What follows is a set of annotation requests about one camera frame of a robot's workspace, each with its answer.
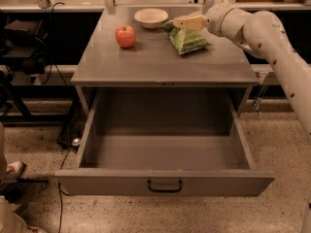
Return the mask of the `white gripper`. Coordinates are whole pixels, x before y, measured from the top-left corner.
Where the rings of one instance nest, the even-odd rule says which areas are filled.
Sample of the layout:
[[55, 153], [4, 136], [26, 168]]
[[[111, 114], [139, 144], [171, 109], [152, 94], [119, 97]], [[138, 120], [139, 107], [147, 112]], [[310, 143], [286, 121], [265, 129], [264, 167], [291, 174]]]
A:
[[173, 24], [181, 29], [202, 30], [205, 25], [207, 30], [218, 36], [218, 37], [232, 37], [236, 33], [232, 30], [228, 23], [225, 23], [227, 15], [235, 9], [234, 5], [226, 5], [228, 0], [220, 0], [220, 3], [215, 4], [207, 10], [206, 17], [202, 15], [198, 16], [186, 16], [186, 17], [175, 17]]

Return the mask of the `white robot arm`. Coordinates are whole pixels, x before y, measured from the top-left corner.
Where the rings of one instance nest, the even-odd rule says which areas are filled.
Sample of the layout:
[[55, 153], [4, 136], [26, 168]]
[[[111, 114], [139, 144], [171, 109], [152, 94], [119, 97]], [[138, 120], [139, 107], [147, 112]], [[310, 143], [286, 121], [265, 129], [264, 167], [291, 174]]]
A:
[[311, 71], [290, 44], [280, 19], [270, 12], [247, 13], [227, 4], [207, 12], [207, 28], [237, 47], [265, 59], [289, 102], [267, 106], [257, 116], [247, 110], [242, 125], [250, 131], [255, 161], [273, 167], [276, 180], [260, 199], [230, 200], [215, 210], [219, 225], [208, 233], [310, 233]]

